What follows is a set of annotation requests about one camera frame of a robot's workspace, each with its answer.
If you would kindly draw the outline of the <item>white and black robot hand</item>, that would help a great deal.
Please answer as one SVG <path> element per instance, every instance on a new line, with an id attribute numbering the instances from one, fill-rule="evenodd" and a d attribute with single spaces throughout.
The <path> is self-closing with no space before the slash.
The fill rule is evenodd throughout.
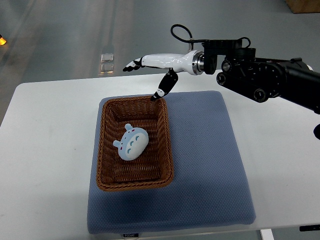
<path id="1" fill-rule="evenodd" d="M 185 55 L 174 53 L 149 54 L 131 61 L 123 68 L 123 71 L 131 72 L 144 67 L 168 69 L 156 92 L 150 98 L 151 101 L 156 101 L 166 96 L 173 89 L 178 82 L 178 73 L 187 72 L 197 76 L 204 72 L 203 52 L 192 50 Z"/>

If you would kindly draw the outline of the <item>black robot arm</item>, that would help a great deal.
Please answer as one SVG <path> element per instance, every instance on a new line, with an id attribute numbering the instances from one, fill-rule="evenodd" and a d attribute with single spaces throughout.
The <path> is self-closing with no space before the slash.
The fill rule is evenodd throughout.
<path id="1" fill-rule="evenodd" d="M 217 68 L 218 56 L 224 56 L 217 83 L 257 103 L 281 97 L 320 112 L 320 74 L 301 58 L 290 60 L 256 57 L 255 48 L 243 46 L 241 38 L 236 40 L 206 40 L 203 70 L 212 75 Z"/>

